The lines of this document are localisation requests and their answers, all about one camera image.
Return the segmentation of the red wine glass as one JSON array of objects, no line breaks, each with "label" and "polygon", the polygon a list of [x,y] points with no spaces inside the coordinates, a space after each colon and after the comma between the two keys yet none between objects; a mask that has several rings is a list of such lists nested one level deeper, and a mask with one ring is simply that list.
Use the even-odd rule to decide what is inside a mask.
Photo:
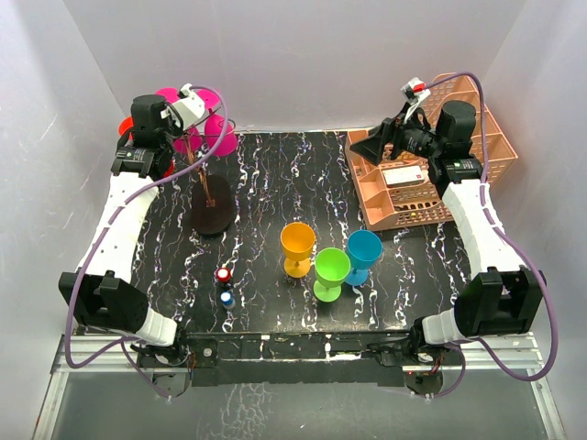
[{"label": "red wine glass", "polygon": [[150,177],[154,181],[172,175],[175,170],[172,145],[159,140],[137,144],[133,138],[133,126],[133,119],[128,116],[118,127],[120,138],[111,172],[114,175],[136,173],[140,178]]}]

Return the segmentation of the blue wine glass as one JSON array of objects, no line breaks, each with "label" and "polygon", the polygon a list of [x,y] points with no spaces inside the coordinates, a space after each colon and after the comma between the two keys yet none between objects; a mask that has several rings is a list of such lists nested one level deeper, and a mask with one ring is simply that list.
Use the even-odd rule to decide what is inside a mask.
[{"label": "blue wine glass", "polygon": [[363,284],[370,275],[371,267],[382,254],[382,241],[372,231],[361,229],[348,239],[346,253],[351,269],[345,282],[353,287]]}]

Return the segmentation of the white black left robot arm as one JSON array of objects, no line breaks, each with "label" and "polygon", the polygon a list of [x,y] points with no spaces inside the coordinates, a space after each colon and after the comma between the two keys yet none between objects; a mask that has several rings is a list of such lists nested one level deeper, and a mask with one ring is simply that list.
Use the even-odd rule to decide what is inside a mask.
[{"label": "white black left robot arm", "polygon": [[130,111],[132,125],[116,145],[109,194],[92,244],[76,271],[61,274],[58,287],[69,306],[69,323],[135,337],[178,366],[188,358],[189,343],[176,335],[176,322],[155,312],[147,295],[130,283],[138,236],[159,193],[156,182],[173,171],[177,125],[161,95],[136,97]]}]

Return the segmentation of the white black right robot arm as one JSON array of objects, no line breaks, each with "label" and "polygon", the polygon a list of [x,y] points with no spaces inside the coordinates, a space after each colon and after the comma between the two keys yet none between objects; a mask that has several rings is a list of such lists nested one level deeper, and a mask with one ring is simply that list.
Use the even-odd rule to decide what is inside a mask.
[{"label": "white black right robot arm", "polygon": [[504,229],[482,181],[483,166],[471,154],[476,109],[450,100],[431,126],[425,113],[408,104],[394,118],[385,118],[367,137],[351,144],[352,152],[372,165],[391,156],[411,153],[427,161],[428,178],[449,209],[467,252],[471,281],[453,308],[416,321],[417,335],[408,345],[410,356],[427,364],[442,345],[475,336],[504,336],[529,331],[542,302],[544,279],[533,272],[504,239]]}]

